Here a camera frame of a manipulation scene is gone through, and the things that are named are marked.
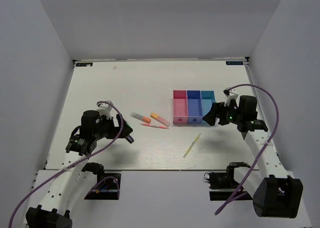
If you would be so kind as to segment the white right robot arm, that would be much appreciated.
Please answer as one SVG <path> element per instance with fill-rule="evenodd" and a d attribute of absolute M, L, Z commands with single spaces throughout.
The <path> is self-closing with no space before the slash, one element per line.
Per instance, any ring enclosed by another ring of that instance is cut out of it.
<path fill-rule="evenodd" d="M 242 95 L 239 101 L 214 102 L 203 120 L 210 126 L 235 124 L 255 160 L 252 165 L 231 162 L 222 173 L 208 172 L 204 179 L 210 188 L 233 189 L 232 202 L 249 195 L 258 217 L 297 217 L 303 193 L 300 179 L 293 178 L 282 166 L 271 142 L 268 128 L 258 119 L 257 99 Z"/>

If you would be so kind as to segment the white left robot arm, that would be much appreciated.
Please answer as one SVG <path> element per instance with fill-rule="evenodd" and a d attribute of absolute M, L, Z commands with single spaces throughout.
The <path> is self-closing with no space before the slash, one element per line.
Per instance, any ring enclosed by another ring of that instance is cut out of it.
<path fill-rule="evenodd" d="M 107 104 L 101 104 L 96 110 L 84 111 L 80 125 L 70 135 L 65 148 L 61 168 L 39 187 L 49 183 L 50 187 L 36 207 L 29 207 L 25 218 L 30 228 L 70 228 L 70 217 L 76 199 L 105 186 L 110 180 L 117 188 L 120 186 L 115 175 L 105 175 L 102 164 L 90 162 L 96 154 L 98 141 L 129 139 L 133 129 L 124 120 L 122 114 L 116 114 L 118 126 L 115 126 Z"/>

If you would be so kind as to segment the red pink thin pen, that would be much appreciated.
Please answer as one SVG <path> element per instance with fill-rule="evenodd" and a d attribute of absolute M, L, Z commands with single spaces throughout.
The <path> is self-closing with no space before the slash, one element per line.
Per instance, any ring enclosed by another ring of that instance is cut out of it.
<path fill-rule="evenodd" d="M 163 130 L 169 129 L 167 126 L 154 125 L 154 124 L 150 124 L 150 123 L 141 123 L 140 125 L 144 126 L 144 127 L 151 127 L 151 128 L 163 129 Z"/>

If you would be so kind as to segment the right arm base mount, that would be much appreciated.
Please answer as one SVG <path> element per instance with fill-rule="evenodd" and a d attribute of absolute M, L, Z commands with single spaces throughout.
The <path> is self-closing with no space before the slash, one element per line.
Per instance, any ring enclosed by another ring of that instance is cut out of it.
<path fill-rule="evenodd" d="M 210 201 L 226 201 L 239 185 L 234 180 L 235 168 L 250 168 L 245 162 L 230 162 L 223 172 L 207 171 L 203 175 L 205 182 L 209 184 Z"/>

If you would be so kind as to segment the yellow capped pink highlighter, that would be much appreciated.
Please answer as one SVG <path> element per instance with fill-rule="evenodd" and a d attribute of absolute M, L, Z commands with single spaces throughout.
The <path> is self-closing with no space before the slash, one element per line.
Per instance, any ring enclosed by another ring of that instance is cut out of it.
<path fill-rule="evenodd" d="M 158 114 L 152 112 L 150 114 L 150 117 L 153 118 L 154 120 L 160 122 L 161 124 L 163 124 L 166 127 L 169 127 L 171 125 L 171 123 L 169 121 L 167 121 L 166 119 L 162 118 L 161 116 L 159 116 Z"/>

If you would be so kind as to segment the yellow thin pen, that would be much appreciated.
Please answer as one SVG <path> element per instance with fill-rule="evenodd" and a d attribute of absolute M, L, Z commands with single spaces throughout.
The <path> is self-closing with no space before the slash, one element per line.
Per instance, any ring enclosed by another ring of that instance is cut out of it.
<path fill-rule="evenodd" d="M 195 145 L 195 143 L 198 141 L 198 139 L 200 138 L 201 133 L 199 133 L 195 139 L 192 141 L 192 143 L 190 144 L 190 146 L 187 148 L 187 150 L 185 151 L 185 153 L 183 154 L 183 158 L 185 158 L 188 153 L 190 152 L 190 150 L 193 148 L 193 146 Z"/>

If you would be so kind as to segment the orange capped highlighter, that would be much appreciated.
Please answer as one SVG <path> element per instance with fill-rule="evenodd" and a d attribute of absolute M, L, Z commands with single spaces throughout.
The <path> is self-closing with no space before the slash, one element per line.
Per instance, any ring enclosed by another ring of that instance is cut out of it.
<path fill-rule="evenodd" d="M 140 115 L 140 114 L 138 114 L 138 113 L 131 112 L 131 113 L 130 113 L 130 116 L 131 116 L 132 118 L 135 118 L 135 119 L 139 120 L 139 121 L 142 121 L 143 123 L 147 123 L 147 124 L 150 124 L 150 123 L 151 123 L 151 119 L 150 119 L 150 118 L 148 118 L 148 117 L 146 117 L 146 116 L 143 116 L 143 115 Z"/>

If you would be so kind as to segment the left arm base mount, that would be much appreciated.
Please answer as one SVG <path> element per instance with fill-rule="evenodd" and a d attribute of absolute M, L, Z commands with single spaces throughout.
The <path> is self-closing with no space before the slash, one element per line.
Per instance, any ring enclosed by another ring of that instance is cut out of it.
<path fill-rule="evenodd" d="M 85 196 L 85 200 L 117 201 L 120 198 L 122 174 L 107 172 L 97 176 L 95 186 Z"/>

